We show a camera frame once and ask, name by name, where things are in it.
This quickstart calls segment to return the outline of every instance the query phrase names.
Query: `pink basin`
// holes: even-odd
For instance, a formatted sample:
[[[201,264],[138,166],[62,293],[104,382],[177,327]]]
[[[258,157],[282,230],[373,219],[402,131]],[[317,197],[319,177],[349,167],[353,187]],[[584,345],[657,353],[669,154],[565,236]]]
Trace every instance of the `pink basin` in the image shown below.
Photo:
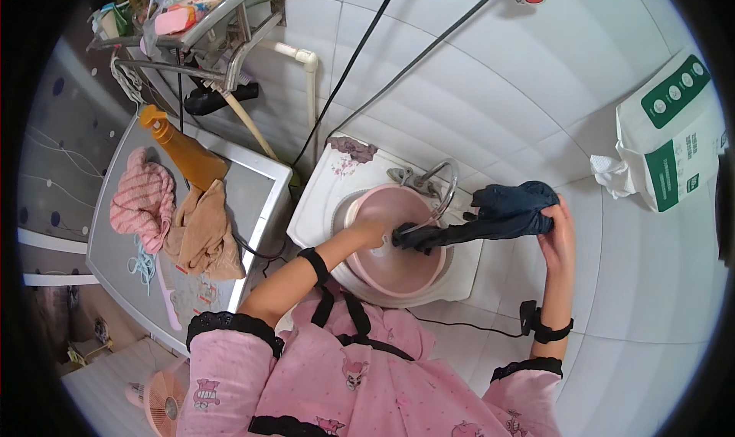
[[[383,235],[383,247],[358,250],[347,258],[349,267],[386,295],[406,298],[420,294],[444,267],[446,250],[436,247],[429,256],[414,249],[402,250],[391,245],[390,234],[407,221],[422,223],[430,215],[431,207],[423,196],[405,186],[380,185],[363,194],[350,206],[345,227],[355,220],[372,218],[383,221],[388,230]]]

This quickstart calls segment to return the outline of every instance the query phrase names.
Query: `fan grille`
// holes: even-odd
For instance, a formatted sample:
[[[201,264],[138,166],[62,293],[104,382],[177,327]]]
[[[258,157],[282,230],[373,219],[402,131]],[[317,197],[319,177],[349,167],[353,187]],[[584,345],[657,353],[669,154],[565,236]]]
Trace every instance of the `fan grille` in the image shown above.
[[[185,396],[184,387],[171,372],[156,373],[145,388],[145,414],[161,437],[173,437],[176,434],[176,420],[166,413],[166,399],[172,398],[180,413]]]

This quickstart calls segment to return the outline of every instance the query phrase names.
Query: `pink striped towel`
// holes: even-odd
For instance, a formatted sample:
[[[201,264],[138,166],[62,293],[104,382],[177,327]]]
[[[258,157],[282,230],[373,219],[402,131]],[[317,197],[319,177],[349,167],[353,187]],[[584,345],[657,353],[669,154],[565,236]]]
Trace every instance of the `pink striped towel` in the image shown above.
[[[171,226],[173,178],[163,166],[145,162],[147,150],[136,148],[128,156],[128,170],[109,203],[109,222],[119,233],[137,232],[144,250],[156,253]]]

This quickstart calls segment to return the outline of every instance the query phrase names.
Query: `white sink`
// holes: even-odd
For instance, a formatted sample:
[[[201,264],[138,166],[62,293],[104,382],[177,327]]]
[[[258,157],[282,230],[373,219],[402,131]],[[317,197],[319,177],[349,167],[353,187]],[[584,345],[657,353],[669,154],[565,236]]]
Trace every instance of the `white sink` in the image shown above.
[[[340,216],[344,218],[346,208],[352,200],[368,189],[394,183],[386,171],[395,167],[411,167],[419,174],[425,172],[424,169],[383,150],[379,150],[372,161],[356,164],[350,155],[327,147],[309,179],[299,205],[296,206],[287,229],[289,237],[304,248],[315,247],[331,238],[340,230],[335,223],[343,223],[336,220]],[[442,186],[442,193],[446,191],[446,181],[436,177],[432,180]],[[446,224],[463,224],[462,213],[471,209],[471,201],[472,196],[469,193],[457,189],[442,221]],[[439,200],[433,199],[430,204],[436,207]],[[434,284],[425,293],[409,299],[397,300],[381,294],[355,276],[346,263],[338,265],[332,271],[332,276],[363,301],[385,308],[406,308],[435,300],[464,300],[472,291],[481,248],[482,240],[479,239],[449,247],[445,266]]]

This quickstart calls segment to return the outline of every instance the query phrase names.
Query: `beige towel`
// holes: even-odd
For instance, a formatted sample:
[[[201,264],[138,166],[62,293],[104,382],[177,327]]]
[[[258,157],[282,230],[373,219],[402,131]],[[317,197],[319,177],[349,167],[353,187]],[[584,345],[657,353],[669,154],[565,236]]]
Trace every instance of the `beige towel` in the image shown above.
[[[212,182],[204,195],[192,185],[173,215],[163,250],[188,273],[203,272],[211,280],[245,277],[225,212],[225,188],[221,180]]]

